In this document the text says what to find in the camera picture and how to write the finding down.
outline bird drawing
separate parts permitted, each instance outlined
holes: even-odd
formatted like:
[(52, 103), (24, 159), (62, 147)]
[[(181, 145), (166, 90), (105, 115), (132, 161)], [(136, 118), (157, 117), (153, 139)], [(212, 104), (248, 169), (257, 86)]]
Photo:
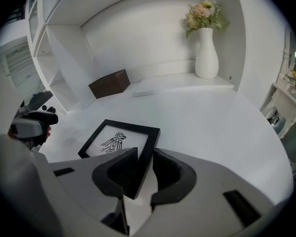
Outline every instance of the bird drawing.
[(121, 150), (123, 140), (125, 139), (126, 139), (126, 136), (122, 132), (116, 133), (113, 138), (101, 144), (101, 146), (103, 146), (103, 148), (101, 149), (101, 152), (104, 152), (105, 154), (107, 154), (107, 153)]

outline white desk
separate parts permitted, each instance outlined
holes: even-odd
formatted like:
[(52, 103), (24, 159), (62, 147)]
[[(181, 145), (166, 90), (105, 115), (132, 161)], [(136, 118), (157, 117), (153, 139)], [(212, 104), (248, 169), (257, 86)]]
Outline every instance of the white desk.
[(293, 177), (286, 152), (265, 117), (233, 89), (192, 90), (97, 99), (69, 112), (40, 152), (49, 162), (80, 159), (78, 151), (104, 119), (159, 127), (157, 147), (220, 163), (264, 192), (273, 203), (287, 198)]

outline vase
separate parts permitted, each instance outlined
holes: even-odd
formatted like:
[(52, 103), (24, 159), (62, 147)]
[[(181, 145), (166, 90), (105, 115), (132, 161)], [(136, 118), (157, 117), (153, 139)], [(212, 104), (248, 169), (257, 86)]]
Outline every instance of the vase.
[(198, 30), (200, 45), (195, 60), (195, 72), (203, 79), (214, 79), (217, 76), (219, 62), (213, 43), (213, 29), (200, 28)]

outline brown box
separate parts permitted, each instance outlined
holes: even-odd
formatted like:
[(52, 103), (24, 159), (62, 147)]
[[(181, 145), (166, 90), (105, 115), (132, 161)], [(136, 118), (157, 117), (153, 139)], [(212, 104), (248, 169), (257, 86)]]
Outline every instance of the brown box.
[(96, 98), (101, 98), (122, 93), (129, 84), (126, 70), (123, 69), (94, 81), (89, 88)]

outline framed artwork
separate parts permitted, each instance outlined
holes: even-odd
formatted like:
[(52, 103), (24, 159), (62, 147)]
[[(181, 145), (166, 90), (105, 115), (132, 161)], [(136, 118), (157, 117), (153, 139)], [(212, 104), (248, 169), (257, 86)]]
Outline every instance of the framed artwork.
[(152, 150), (157, 144), (160, 129), (149, 126), (123, 123), (106, 119), (95, 130), (79, 151), (81, 158), (96, 157), (121, 149), (138, 149), (137, 170), (125, 195), (135, 199), (145, 179), (152, 157)]

